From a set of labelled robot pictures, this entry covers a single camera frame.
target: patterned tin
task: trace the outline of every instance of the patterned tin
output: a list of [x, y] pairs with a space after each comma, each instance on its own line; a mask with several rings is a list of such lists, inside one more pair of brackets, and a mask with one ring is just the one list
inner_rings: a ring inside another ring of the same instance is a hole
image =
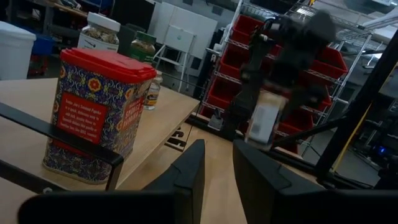
[[[51, 122], [127, 157], [155, 70], [113, 52], [64, 50]], [[111, 166], [49, 139], [47, 169], [89, 184], [107, 181]]]

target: white bin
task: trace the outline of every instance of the white bin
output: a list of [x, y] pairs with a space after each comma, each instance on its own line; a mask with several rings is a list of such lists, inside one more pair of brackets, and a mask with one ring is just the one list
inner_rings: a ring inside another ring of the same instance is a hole
[[36, 35], [0, 21], [0, 80], [26, 79]]

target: blue bin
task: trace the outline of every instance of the blue bin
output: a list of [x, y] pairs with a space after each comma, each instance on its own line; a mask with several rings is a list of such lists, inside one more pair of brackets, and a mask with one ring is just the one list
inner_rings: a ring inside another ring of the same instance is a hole
[[34, 31], [30, 28], [27, 28], [27, 27], [22, 27], [22, 26], [19, 26], [19, 27], [36, 35], [36, 41], [33, 43], [33, 47], [32, 47], [33, 55], [50, 55], [50, 54], [52, 54], [52, 48], [55, 43], [55, 41], [53, 40], [52, 37], [43, 35], [43, 34], [38, 34], [38, 33], [36, 33], [36, 31]]

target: jar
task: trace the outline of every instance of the jar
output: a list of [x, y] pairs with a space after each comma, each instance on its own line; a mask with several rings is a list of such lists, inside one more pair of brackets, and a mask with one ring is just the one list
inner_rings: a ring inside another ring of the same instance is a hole
[[80, 32], [78, 48], [118, 51], [119, 39], [116, 34], [120, 30], [120, 23], [92, 12], [88, 13], [87, 22], [88, 25]]
[[155, 109], [155, 105], [159, 97], [160, 84], [162, 83], [162, 81], [163, 81], [162, 72], [156, 71], [156, 77], [153, 79], [152, 83], [150, 84], [148, 95], [145, 99], [144, 108], [146, 110]]
[[156, 37], [138, 31], [136, 39], [130, 45], [130, 57], [152, 65], [156, 54], [155, 43]]

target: red label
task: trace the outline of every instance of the red label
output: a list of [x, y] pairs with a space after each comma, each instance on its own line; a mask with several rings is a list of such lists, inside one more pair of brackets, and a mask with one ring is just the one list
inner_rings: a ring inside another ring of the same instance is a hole
[[[65, 92], [62, 94], [61, 105], [59, 106], [57, 127], [98, 144], [100, 143], [107, 110], [104, 105]], [[54, 141], [54, 144], [77, 154], [85, 155], [62, 142]]]
[[123, 112], [123, 121], [122, 121], [122, 130], [130, 127], [132, 123], [134, 123], [142, 110], [144, 109], [144, 97], [139, 98], [138, 100], [129, 103]]

